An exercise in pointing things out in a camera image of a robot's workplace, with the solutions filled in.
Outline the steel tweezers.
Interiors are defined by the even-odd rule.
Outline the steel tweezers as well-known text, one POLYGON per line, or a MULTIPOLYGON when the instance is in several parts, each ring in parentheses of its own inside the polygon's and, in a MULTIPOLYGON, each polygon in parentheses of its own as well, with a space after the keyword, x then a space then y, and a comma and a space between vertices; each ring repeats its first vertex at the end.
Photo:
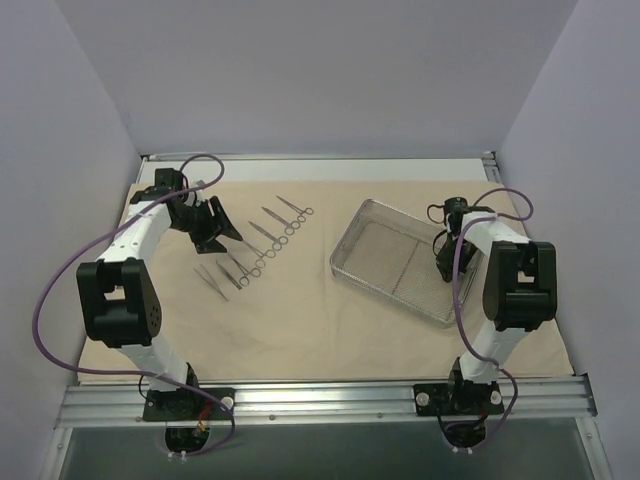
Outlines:
POLYGON ((220 289, 214 277, 203 265, 195 267, 194 271, 218 296, 220 296, 225 302, 229 301, 227 296, 220 289))
POLYGON ((242 290, 242 286, 241 284, 238 282, 238 280, 236 280, 231 273, 223 266, 219 263, 219 261, 216 260, 216 266, 217 268, 222 272, 222 274, 225 276, 225 278, 237 289, 237 290, 242 290))

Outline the steel straight hemostat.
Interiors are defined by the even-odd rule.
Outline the steel straight hemostat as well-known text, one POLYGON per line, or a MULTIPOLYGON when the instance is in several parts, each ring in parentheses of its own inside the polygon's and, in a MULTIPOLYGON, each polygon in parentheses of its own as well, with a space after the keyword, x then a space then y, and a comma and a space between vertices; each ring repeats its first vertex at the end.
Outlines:
POLYGON ((237 260, 231 253, 228 253, 227 256, 231 259, 231 261, 235 264, 235 266, 241 273, 240 277, 238 278, 238 283, 241 288, 248 287, 251 283, 252 278, 261 277, 262 272, 259 267, 248 268, 239 260, 237 260))

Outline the steel curved hemostat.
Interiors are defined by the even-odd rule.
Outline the steel curved hemostat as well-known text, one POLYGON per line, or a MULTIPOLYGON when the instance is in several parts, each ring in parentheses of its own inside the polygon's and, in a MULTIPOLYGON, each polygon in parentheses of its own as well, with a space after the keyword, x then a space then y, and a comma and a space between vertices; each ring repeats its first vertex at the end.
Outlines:
POLYGON ((276 252, 272 249, 259 250, 247 240, 243 240, 242 243, 256 256, 255 266, 259 269, 265 268, 267 261, 276 257, 276 252))

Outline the wire mesh instrument tray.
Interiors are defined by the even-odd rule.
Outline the wire mesh instrument tray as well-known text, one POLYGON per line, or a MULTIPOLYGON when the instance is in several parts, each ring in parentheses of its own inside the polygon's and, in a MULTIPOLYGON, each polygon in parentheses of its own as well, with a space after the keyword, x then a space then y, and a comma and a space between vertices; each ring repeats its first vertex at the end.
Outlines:
POLYGON ((447 328, 455 324, 452 285, 436 265, 446 230, 365 200, 332 252, 335 277, 399 310, 447 328))

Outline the steel ring-handled clamp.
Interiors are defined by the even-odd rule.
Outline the steel ring-handled clamp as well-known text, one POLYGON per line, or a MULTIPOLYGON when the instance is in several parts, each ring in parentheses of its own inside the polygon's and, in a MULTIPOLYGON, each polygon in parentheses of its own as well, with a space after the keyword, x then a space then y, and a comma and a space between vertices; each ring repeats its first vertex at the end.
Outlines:
POLYGON ((286 235, 274 235, 252 221, 249 221, 248 224, 271 242, 271 249, 275 252, 281 251, 289 242, 289 238, 286 235))

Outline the steel scissors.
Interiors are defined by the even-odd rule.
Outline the steel scissors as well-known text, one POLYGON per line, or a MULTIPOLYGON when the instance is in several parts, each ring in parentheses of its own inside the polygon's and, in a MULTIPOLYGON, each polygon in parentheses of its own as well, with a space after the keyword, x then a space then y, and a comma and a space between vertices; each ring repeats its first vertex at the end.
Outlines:
POLYGON ((262 207, 262 210, 271 218, 279 222, 283 226, 284 234, 287 236, 292 236, 296 233, 297 230, 300 229, 301 223, 297 220, 289 221, 281 217, 276 212, 272 211, 267 207, 262 207))

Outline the beige wrapping cloth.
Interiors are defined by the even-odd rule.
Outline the beige wrapping cloth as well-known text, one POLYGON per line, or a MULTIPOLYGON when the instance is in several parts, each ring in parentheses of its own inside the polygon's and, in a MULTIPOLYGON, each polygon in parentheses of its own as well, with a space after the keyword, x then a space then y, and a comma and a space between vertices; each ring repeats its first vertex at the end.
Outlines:
MULTIPOLYGON (((294 235, 286 235, 288 244, 242 290, 215 263, 236 280, 241 273, 228 253, 256 267, 256 256, 242 241, 228 241, 226 254, 200 255, 184 233, 172 230, 161 238, 149 265, 163 312, 161 332, 199 378, 209 381, 446 377, 465 350, 458 328, 435 326, 336 278, 330 256, 367 199, 422 220, 429 205, 454 196, 511 215, 525 210, 522 201, 486 181, 222 182, 212 192, 244 240, 259 250, 271 249, 271 242, 249 221, 285 235, 262 207, 297 220, 277 195, 315 213, 294 235), (200 265, 228 302, 195 273, 200 265)), ((465 297, 463 326, 469 339, 484 320, 483 283, 477 277, 465 297)))

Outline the steel ring-handled forceps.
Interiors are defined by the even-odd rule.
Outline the steel ring-handled forceps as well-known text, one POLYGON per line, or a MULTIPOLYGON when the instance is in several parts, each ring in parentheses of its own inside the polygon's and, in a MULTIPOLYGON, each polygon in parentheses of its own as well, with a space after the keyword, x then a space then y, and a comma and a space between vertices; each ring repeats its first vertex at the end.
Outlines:
POLYGON ((299 207, 279 195, 277 195, 276 198, 296 213, 296 219, 298 222, 304 223, 309 216, 312 216, 315 213, 312 207, 299 207))

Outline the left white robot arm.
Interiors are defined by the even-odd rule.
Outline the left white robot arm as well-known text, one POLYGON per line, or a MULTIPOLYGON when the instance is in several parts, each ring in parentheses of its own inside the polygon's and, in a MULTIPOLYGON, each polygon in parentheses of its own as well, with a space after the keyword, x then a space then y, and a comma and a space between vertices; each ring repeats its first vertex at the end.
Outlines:
POLYGON ((76 271, 87 336, 128 357, 153 390, 168 392, 166 408, 179 419, 200 411, 202 395, 193 368, 161 333, 163 312, 148 264, 169 230, 187 234, 199 254, 225 252, 220 237, 243 239, 219 198, 202 196, 205 187, 190 186, 180 170, 158 170, 153 185, 131 197, 107 249, 76 271))

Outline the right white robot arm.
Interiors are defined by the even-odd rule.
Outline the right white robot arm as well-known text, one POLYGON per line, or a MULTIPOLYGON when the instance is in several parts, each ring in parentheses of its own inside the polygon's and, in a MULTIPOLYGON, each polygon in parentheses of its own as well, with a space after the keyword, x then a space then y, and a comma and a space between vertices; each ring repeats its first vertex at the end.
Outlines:
POLYGON ((557 310, 556 249, 517 233, 503 221, 506 214, 452 197, 439 206, 446 240, 435 254, 436 267, 453 287, 455 321, 466 352, 452 367, 444 400, 464 413, 489 402, 493 384, 518 343, 557 310), (482 308, 485 321, 470 341, 461 319, 460 275, 475 255, 487 259, 482 308))

